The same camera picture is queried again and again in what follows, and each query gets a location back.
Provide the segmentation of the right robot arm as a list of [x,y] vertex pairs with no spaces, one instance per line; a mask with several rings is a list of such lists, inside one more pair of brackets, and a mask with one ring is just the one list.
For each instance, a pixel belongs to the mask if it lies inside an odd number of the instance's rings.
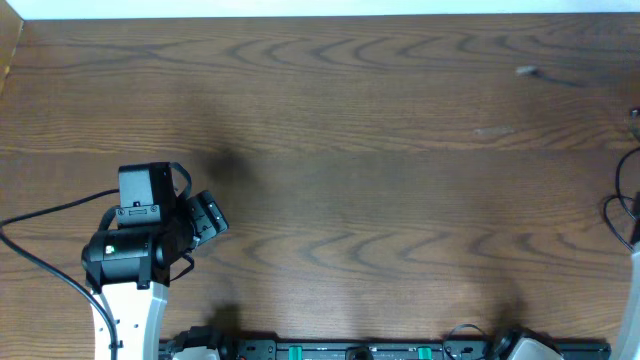
[[587,343],[555,343],[532,330],[514,327],[504,332],[486,353],[486,359],[569,360],[613,359],[639,360],[639,194],[633,199],[631,214],[635,224],[630,248],[631,285],[625,313],[615,346]]

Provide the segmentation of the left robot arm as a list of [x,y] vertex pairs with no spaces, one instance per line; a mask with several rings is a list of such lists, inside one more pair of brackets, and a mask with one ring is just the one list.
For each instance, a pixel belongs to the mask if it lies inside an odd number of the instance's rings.
[[175,162],[120,167],[120,203],[83,248],[98,359],[158,358],[172,265],[229,228],[209,192],[175,190],[174,172],[190,176]]

